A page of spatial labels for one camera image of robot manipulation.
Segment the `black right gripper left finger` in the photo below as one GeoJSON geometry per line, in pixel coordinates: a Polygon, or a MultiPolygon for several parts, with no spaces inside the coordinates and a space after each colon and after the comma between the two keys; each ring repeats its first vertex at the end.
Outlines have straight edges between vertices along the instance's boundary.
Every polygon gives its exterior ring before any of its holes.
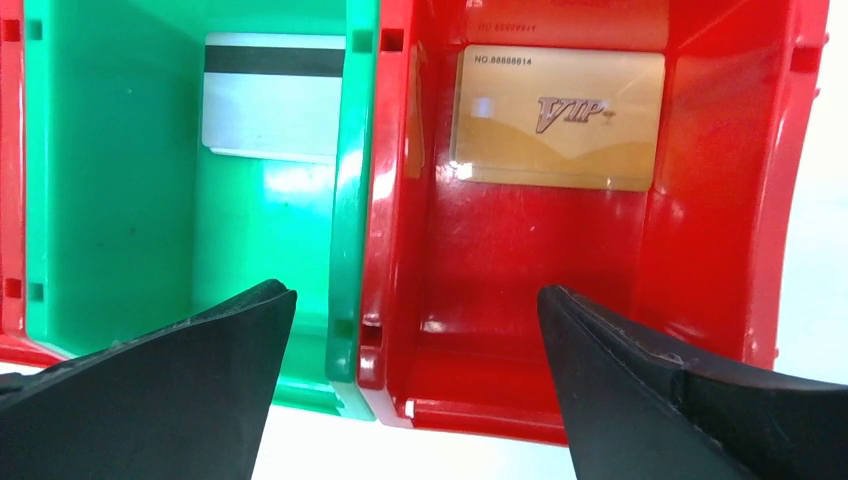
{"type": "Polygon", "coordinates": [[[248,479],[297,294],[266,280],[135,339],[1,378],[5,479],[248,479]]]}

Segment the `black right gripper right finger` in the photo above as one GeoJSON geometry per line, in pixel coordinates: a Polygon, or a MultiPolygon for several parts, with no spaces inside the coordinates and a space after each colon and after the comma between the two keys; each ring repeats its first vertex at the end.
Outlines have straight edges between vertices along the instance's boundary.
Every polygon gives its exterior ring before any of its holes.
{"type": "Polygon", "coordinates": [[[562,286],[537,311],[581,479],[843,479],[847,389],[750,366],[562,286]]]}

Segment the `gold VIP card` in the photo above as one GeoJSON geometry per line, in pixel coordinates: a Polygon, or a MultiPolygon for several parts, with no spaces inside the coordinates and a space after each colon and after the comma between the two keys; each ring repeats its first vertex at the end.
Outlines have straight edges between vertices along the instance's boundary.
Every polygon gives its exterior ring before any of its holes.
{"type": "Polygon", "coordinates": [[[459,180],[644,192],[665,73],[659,53],[470,45],[448,165],[459,180]]]}

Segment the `silver magnetic stripe card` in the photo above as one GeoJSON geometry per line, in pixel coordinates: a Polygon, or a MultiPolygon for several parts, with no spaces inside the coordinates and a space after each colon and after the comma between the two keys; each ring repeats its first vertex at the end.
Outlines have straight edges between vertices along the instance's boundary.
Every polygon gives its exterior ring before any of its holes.
{"type": "Polygon", "coordinates": [[[345,47],[342,35],[208,34],[202,145],[219,155],[334,163],[345,47]]]}

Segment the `red plastic bin left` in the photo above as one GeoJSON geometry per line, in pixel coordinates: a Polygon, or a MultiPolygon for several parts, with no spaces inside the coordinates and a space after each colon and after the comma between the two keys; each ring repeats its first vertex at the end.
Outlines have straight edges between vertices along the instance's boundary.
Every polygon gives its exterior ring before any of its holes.
{"type": "Polygon", "coordinates": [[[1,3],[1,360],[47,367],[62,356],[27,337],[24,11],[1,3]]]}

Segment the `red plastic bin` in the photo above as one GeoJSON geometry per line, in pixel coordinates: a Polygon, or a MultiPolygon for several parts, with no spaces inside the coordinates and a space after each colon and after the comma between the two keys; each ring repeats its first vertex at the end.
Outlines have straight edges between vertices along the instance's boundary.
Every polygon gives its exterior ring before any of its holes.
{"type": "Polygon", "coordinates": [[[1,3],[1,360],[47,367],[62,356],[27,337],[24,11],[1,3]]]}
{"type": "Polygon", "coordinates": [[[725,357],[777,356],[826,1],[385,1],[357,382],[387,425],[562,444],[536,298],[569,287],[725,357]],[[470,45],[659,53],[644,192],[459,180],[470,45]]]}

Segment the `green plastic bin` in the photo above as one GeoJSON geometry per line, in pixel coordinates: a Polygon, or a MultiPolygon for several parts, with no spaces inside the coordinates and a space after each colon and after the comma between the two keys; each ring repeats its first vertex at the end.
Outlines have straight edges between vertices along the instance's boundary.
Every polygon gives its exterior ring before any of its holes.
{"type": "Polygon", "coordinates": [[[376,1],[26,1],[26,331],[84,355],[263,280],[298,293],[277,404],[372,420],[355,380],[376,1]],[[342,35],[332,164],[201,143],[210,33],[342,35]]]}

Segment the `red plastic bin right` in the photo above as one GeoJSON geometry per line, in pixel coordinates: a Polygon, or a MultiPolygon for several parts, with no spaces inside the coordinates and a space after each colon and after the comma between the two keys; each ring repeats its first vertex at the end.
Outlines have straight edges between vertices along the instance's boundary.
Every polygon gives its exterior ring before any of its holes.
{"type": "Polygon", "coordinates": [[[569,287],[725,357],[777,356],[826,1],[385,1],[357,382],[387,425],[562,444],[536,298],[569,287]],[[659,53],[644,192],[459,180],[470,45],[659,53]]]}

